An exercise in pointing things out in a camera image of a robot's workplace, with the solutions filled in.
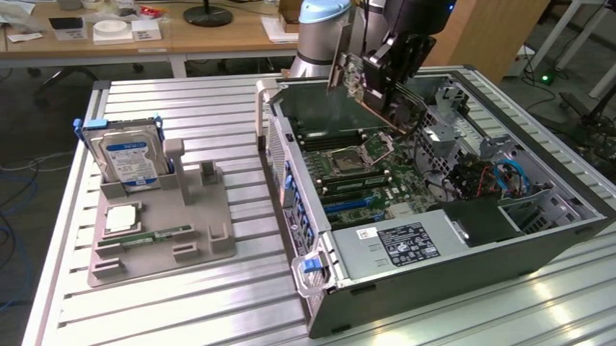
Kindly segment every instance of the aluminum table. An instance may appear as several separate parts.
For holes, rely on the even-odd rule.
[[[616,207],[615,186],[478,73],[456,69]],[[615,227],[530,275],[342,334],[306,337],[254,136],[255,83],[275,77],[118,81],[92,92],[86,118],[158,113],[167,137],[184,139],[187,169],[200,160],[216,160],[224,171],[238,255],[90,288],[99,170],[79,144],[23,344],[613,345]],[[500,124],[478,104],[469,106],[478,126],[498,134]]]

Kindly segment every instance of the black round base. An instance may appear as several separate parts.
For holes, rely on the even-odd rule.
[[[204,7],[196,6],[184,11],[184,20],[199,27],[220,27],[233,21],[233,13],[210,6],[210,14],[206,14]]]

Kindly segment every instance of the paper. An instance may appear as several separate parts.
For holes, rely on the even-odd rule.
[[[21,9],[28,13],[32,14],[32,10],[35,9],[35,4],[29,4],[21,1],[5,1],[0,0],[0,5],[17,5]],[[0,23],[8,23],[8,20],[0,14]]]
[[[28,34],[28,35],[8,35],[7,36],[11,42],[29,41],[29,40],[33,40],[35,38],[41,38],[41,37],[43,35],[40,33]]]
[[[273,43],[297,43],[299,34],[287,34],[282,28],[278,18],[261,17],[261,24],[267,33],[267,38]]]

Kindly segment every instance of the circuit board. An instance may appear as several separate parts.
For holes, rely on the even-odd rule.
[[[358,146],[303,150],[333,230],[424,213],[438,200],[414,168],[408,145],[378,130],[361,136]]]

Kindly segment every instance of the floor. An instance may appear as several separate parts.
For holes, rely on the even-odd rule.
[[[533,48],[541,45],[553,24],[555,22],[551,21],[545,25],[536,27],[528,39],[528,44]],[[575,32],[567,30],[549,52],[549,57],[553,58],[559,54],[561,47],[573,36]],[[278,58],[273,60],[278,68],[289,67],[290,59]],[[551,66],[549,59],[547,61],[539,67],[537,74]],[[215,74],[218,62],[200,61],[188,63],[190,75],[207,76]],[[569,81],[557,80],[549,89],[555,93],[564,91],[575,93],[583,102],[592,107],[596,100],[592,100],[587,93],[615,62],[616,53],[589,41],[567,69]],[[95,66],[91,70],[100,79],[106,80],[158,79],[172,76],[168,64],[146,63],[143,65],[144,71],[140,74],[134,72],[130,64]],[[25,163],[24,158],[71,151],[76,145],[71,123],[72,119],[83,117],[88,105],[91,81],[80,75],[71,76],[47,92],[49,105],[40,108],[32,103],[29,95],[43,80],[57,69],[44,68],[41,71],[41,77],[32,78],[25,69],[19,68],[12,71],[11,77],[0,82],[0,164],[9,167],[23,165]],[[265,59],[259,59],[258,63],[254,60],[231,60],[227,62],[227,74],[257,72],[269,72]],[[7,70],[0,71],[0,79],[7,73]],[[505,79],[500,86],[522,107],[549,98],[547,92],[532,88],[516,78]],[[559,103],[557,99],[545,102],[533,107],[533,112],[559,120],[564,116],[563,112],[565,112],[559,108]],[[616,99],[609,104],[608,114],[616,114]],[[61,156],[45,161],[40,168],[61,167],[69,163],[71,156]],[[16,172],[15,176],[29,179],[32,173],[29,170],[24,170]],[[0,311],[0,345],[19,345],[23,338],[67,175],[67,169],[57,172],[40,172],[36,178],[39,189],[32,202],[8,217],[20,241],[24,243],[28,261],[20,256],[20,252],[16,252],[12,261],[0,270],[0,306],[15,297],[19,299],[16,305]],[[0,201],[5,200],[21,186],[21,182],[0,179]],[[0,258],[5,258],[7,251],[5,247],[0,247]],[[31,282],[27,280],[28,272],[32,278]]]

